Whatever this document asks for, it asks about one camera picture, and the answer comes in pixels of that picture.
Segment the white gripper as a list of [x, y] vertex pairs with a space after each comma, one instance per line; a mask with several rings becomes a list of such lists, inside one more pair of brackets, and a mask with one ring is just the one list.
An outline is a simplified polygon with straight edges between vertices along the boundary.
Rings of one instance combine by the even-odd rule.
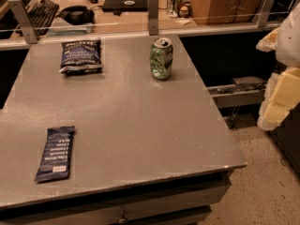
[[273, 73], [267, 82], [257, 125], [265, 131], [279, 127], [300, 103], [300, 4], [256, 45], [269, 53], [276, 50], [277, 60], [288, 66], [281, 74]]

